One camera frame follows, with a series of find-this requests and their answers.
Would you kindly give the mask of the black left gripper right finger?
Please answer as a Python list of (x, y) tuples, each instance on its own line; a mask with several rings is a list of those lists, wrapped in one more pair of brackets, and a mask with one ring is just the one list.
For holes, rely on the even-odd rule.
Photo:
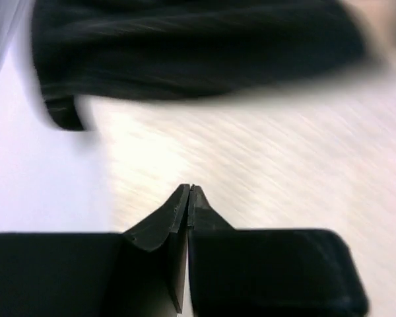
[(196, 316), (365, 316), (345, 241), (326, 229), (235, 229), (193, 186), (189, 287)]

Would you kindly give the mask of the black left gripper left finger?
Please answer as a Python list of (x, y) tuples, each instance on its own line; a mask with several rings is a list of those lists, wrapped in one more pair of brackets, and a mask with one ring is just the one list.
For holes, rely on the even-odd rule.
[(0, 316), (176, 316), (188, 197), (125, 232), (0, 233)]

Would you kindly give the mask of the cream pillow with yellow edge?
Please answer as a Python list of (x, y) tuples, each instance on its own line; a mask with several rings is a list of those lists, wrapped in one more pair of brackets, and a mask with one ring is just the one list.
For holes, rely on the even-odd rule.
[(237, 227), (337, 231), (372, 316), (396, 316), (396, 1), (346, 5), (374, 64), (200, 103), (91, 98), (115, 227), (198, 184)]

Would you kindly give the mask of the black pillowcase with beige flowers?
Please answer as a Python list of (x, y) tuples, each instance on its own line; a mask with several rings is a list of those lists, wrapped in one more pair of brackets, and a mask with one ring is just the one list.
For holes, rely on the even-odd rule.
[(36, 1), (32, 59), (50, 120), (81, 95), (187, 100), (320, 77), (368, 55), (340, 1)]

